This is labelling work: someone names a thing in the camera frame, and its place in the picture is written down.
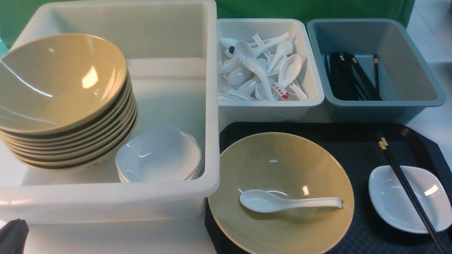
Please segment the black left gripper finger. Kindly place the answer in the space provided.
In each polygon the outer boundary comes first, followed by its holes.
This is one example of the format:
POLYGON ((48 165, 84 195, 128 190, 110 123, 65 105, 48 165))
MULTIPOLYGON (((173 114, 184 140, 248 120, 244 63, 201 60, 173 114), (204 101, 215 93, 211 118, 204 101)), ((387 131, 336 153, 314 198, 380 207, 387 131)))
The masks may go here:
POLYGON ((23 254, 28 234, 29 226, 26 220, 9 221, 0 230, 0 253, 23 254))

